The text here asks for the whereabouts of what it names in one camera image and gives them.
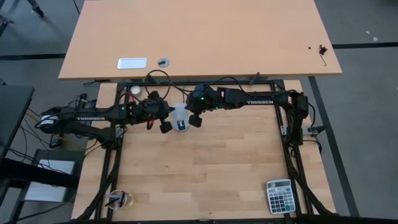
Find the wooden tabletop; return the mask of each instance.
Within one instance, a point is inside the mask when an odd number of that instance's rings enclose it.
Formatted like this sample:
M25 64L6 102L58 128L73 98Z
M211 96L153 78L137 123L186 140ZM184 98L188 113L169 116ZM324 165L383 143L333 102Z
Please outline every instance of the wooden tabletop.
M104 0L85 1L59 78L144 77L161 58L173 77L341 74L313 0Z
M286 89L302 91L299 81L285 81ZM269 91L266 85L243 86L247 91ZM150 87L163 95L167 87ZM97 107L114 102L116 84L102 84ZM140 98L146 97L144 91ZM170 105L182 101L171 88ZM201 128L162 134L159 121L148 131L145 124L129 126L124 137L117 189L134 196L132 207L114 213L113 220L197 220L217 218L278 218L271 215L264 183L286 179L287 170L273 106L244 106L202 115ZM305 124L310 124L308 117ZM95 122L103 128L106 122ZM334 205L314 142L300 147L309 187L334 211ZM79 216L99 187L104 150L84 161L73 209ZM302 191L301 207L305 211Z

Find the light wood desk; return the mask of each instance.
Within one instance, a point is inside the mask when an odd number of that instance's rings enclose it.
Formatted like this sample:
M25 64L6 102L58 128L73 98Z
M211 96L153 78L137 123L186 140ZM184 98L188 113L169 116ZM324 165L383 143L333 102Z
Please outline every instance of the light wood desk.
M302 91L296 80L285 81L285 86L286 90ZM243 86L247 91L269 91L268 87ZM158 90L162 96L166 89L150 87L149 91ZM97 107L111 106L115 94L115 83L102 84ZM171 88L166 100L172 106L182 101L182 94ZM282 217L269 213L263 192L265 182L287 178L275 108L245 106L204 113L202 118L201 128L191 126L184 133L162 134L159 121L150 131L145 124L128 127L117 189L132 193L135 201L131 208L115 212L113 220ZM310 118L304 123L310 124ZM93 125L103 128L107 124ZM308 186L327 209L334 211L317 144L305 142L300 151ZM73 218L84 211L98 190L104 154L103 149L97 149L84 161Z
M142 78L161 58L173 77L341 74L313 0L103 0L85 1L59 78Z

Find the gray floor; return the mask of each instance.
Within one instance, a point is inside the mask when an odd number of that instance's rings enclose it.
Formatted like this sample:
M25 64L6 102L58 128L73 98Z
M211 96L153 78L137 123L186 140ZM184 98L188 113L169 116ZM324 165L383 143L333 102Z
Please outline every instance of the gray floor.
M79 7L82 0L76 0ZM0 55L51 54L67 51L78 14L70 0L38 0L46 20L31 12L21 1L0 38ZM333 44L398 41L398 1L396 0L316 0L323 23ZM337 50L343 69L339 77L317 78L331 124L335 130L341 156L346 167L361 216L398 218L398 48ZM35 87L31 108L41 112L55 105L65 105L80 93L95 98L98 86L83 86L80 81L57 79L62 59L0 61L0 78L10 85ZM314 102L307 78L300 78L310 101ZM46 140L49 136L40 135ZM83 139L74 139L84 147ZM323 162L338 213L347 215L336 169L331 159L325 134ZM28 154L33 155L40 143L28 135ZM23 151L22 133L12 145ZM64 146L74 150L73 146ZM15 202L17 190L10 190L0 209L0 223L6 221ZM22 215L39 212L56 203L28 203ZM21 223L65 222L70 218L72 204L46 215Z

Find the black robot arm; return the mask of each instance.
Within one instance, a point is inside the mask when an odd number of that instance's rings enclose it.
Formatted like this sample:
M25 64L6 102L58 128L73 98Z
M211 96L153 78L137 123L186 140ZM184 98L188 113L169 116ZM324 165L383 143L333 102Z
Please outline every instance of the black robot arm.
M157 91L149 94L147 99L138 104L133 101L109 108L72 108L69 106L54 107L41 115L37 125L47 134L79 134L97 139L103 148L112 147L116 140L115 125L148 123L155 119L161 122L160 130L167 133L172 129L170 122L165 119L174 108L169 107ZM95 128L79 121L109 121L109 128Z
M189 118L192 126L201 126L201 115L205 111L217 109L232 110L246 105L277 105L281 106L289 118L288 143L303 144L302 123L308 116L308 98L296 91L264 91L245 92L240 89L222 88L212 89L206 84L197 85L187 97L187 106L193 115Z

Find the calculator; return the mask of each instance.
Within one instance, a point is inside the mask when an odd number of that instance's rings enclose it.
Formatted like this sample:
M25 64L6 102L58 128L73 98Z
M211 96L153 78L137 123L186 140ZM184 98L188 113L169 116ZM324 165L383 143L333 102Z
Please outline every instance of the calculator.
M277 215L296 211L289 179L268 181L267 196L271 214Z

